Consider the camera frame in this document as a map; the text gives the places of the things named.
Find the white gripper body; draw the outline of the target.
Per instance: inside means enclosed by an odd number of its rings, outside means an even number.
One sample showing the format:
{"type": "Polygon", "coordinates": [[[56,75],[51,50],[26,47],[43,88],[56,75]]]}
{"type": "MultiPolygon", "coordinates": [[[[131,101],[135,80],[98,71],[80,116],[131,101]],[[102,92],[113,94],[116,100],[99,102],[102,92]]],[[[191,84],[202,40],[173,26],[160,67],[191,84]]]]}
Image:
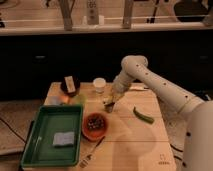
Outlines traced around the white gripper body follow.
{"type": "Polygon", "coordinates": [[[132,83],[132,79],[126,76],[118,75],[115,77],[112,85],[112,93],[116,94],[125,94],[132,83]]]}

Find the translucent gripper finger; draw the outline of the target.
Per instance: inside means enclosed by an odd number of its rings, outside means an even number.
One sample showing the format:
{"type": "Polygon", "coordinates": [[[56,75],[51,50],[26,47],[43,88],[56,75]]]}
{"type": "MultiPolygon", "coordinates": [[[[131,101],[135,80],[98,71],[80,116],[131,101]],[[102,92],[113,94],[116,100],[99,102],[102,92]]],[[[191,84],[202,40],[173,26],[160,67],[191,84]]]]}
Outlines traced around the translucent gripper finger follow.
{"type": "Polygon", "coordinates": [[[119,101],[121,98],[123,97],[123,95],[121,93],[114,93],[111,94],[108,98],[108,103],[112,104],[112,103],[116,103],[117,101],[119,101]]]}

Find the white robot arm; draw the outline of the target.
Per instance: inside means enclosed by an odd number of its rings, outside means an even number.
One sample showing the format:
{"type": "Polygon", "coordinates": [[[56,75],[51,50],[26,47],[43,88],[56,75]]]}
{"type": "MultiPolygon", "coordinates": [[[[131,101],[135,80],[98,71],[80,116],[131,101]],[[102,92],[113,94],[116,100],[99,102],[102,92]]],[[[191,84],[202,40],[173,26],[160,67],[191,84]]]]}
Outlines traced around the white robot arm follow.
{"type": "Polygon", "coordinates": [[[213,100],[202,100],[153,73],[147,66],[145,56],[125,56],[104,102],[105,108],[113,109],[134,80],[143,82],[187,121],[181,171],[213,171],[213,100]]]}

